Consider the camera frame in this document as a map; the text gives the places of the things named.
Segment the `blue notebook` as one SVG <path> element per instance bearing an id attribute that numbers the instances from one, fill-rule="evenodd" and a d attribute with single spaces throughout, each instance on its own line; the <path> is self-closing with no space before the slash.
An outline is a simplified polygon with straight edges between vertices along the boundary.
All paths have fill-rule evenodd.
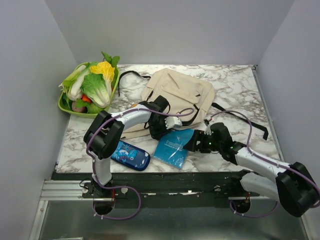
<path id="1" fill-rule="evenodd" d="M 167 165 L 181 169 L 188 154 L 184 146 L 191 140 L 193 133 L 193 129 L 185 129 L 164 135 L 158 141 L 153 157 Z"/>

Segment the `beige canvas student bag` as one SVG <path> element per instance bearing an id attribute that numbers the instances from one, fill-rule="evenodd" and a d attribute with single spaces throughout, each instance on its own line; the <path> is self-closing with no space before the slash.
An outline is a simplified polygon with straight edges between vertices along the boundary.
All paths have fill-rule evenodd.
<path id="1" fill-rule="evenodd" d="M 220 111 L 226 110 L 214 102 L 215 90 L 208 81 L 169 68 L 161 69 L 152 76 L 141 75 L 134 70 L 129 70 L 121 73 L 119 79 L 127 74 L 148 79 L 148 83 L 141 93 L 143 101 L 154 102 L 158 96 L 162 96 L 171 106 L 170 114 L 179 114 L 183 109 L 193 108 L 194 113 L 181 118 L 183 129 L 193 128 L 200 123 L 207 124 L 209 120 L 205 117 L 210 107 Z"/>

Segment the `blue pencil case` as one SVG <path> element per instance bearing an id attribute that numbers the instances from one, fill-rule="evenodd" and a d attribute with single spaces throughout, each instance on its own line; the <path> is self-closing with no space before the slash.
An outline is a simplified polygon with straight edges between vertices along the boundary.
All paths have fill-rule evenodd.
<path id="1" fill-rule="evenodd" d="M 110 158 L 127 168 L 142 172 L 148 167 L 151 155 L 141 148 L 120 140 Z"/>

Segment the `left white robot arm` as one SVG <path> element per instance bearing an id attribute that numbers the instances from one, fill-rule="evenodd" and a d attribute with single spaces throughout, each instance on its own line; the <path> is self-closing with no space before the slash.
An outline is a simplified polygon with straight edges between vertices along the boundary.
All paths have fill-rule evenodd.
<path id="1" fill-rule="evenodd" d="M 151 137 L 160 140 L 169 133 L 164 113 L 169 102 L 159 96 L 152 102 L 142 101 L 137 106 L 115 114 L 106 111 L 98 113 L 84 135 L 86 153 L 92 158 L 92 178 L 96 182 L 93 191 L 101 198 L 111 191 L 111 155 L 116 150 L 123 131 L 138 124 L 147 124 Z"/>

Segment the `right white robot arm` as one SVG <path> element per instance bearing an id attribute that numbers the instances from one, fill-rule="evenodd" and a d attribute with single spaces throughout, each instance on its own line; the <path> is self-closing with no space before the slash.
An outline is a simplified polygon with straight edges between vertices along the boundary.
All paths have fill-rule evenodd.
<path id="1" fill-rule="evenodd" d="M 277 201 L 294 217 L 301 217 L 320 201 L 320 191 L 303 164 L 283 163 L 253 152 L 234 141 L 222 122 L 195 130 L 183 148 L 190 152 L 217 152 L 224 160 L 248 168 L 249 172 L 230 183 L 230 191 L 236 196 L 257 193 Z"/>

